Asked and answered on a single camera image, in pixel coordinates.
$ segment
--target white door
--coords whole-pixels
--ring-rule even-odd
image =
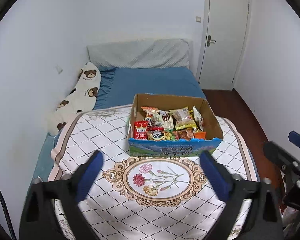
[[[232,90],[246,32],[248,8],[249,0],[210,0],[207,40],[201,45],[202,48],[205,46],[199,78],[202,89]]]

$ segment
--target red carnation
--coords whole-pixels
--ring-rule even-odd
[[[145,184],[145,180],[142,174],[139,173],[133,176],[133,184],[136,184],[138,187],[141,187]]]

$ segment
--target cardboard box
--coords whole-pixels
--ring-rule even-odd
[[[142,106],[157,107],[169,111],[188,106],[189,110],[195,106],[203,117],[206,140],[191,139],[191,141],[147,141],[133,138],[134,122],[144,120],[145,113]],[[180,97],[172,95],[136,94],[130,114],[128,142],[131,156],[199,156],[204,150],[211,154],[223,139],[221,127],[214,116],[207,100],[195,97]]]

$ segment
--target door frame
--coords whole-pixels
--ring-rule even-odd
[[[243,46],[242,46],[238,65],[235,70],[234,80],[232,82],[232,88],[234,87],[234,84],[237,81],[237,77],[239,76],[239,72],[240,72],[241,65],[242,65],[243,55],[244,55],[245,49],[246,49],[249,27],[250,27],[251,4],[252,4],[252,0],[248,0],[248,18],[247,18],[246,32],[244,34]],[[210,11],[210,0],[204,0],[204,15],[203,15],[203,30],[202,30],[202,39],[201,39],[201,49],[200,49],[200,54],[199,54],[197,73],[195,75],[195,78],[198,82],[199,82],[200,75],[201,75],[202,68],[203,68],[203,58],[204,58],[207,37],[208,37],[209,11]]]

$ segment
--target wooden floor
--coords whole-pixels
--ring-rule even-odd
[[[260,179],[271,179],[277,196],[282,199],[284,187],[280,170],[263,154],[263,143],[268,139],[249,107],[236,90],[203,90],[203,92],[214,114],[234,123],[253,155]]]

